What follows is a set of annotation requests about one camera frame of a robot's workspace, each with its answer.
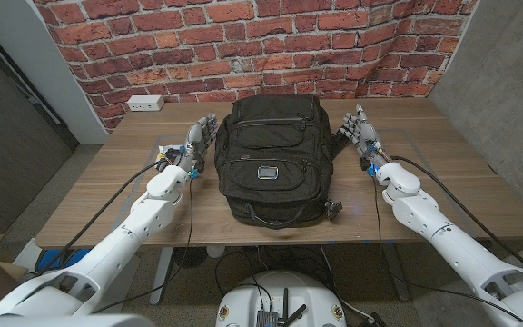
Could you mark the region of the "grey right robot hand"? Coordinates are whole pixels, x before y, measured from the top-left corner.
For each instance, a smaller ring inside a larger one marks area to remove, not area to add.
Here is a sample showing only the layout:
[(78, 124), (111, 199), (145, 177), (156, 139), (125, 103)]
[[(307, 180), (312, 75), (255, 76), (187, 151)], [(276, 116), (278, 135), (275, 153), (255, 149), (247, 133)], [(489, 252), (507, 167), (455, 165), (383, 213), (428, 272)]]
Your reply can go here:
[(356, 114), (346, 113), (340, 132), (356, 147), (362, 171), (376, 173), (390, 158), (383, 150), (378, 132), (367, 118), (362, 106), (356, 105)]

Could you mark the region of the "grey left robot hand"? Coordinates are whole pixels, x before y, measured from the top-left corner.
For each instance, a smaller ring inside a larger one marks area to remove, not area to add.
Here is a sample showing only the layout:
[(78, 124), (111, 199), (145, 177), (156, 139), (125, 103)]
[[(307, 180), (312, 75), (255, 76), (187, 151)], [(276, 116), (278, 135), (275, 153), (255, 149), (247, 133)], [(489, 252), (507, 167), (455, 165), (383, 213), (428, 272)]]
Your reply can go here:
[(203, 173), (205, 155), (217, 134), (217, 117), (207, 114), (192, 125), (186, 135), (184, 149), (178, 166), (186, 172)]

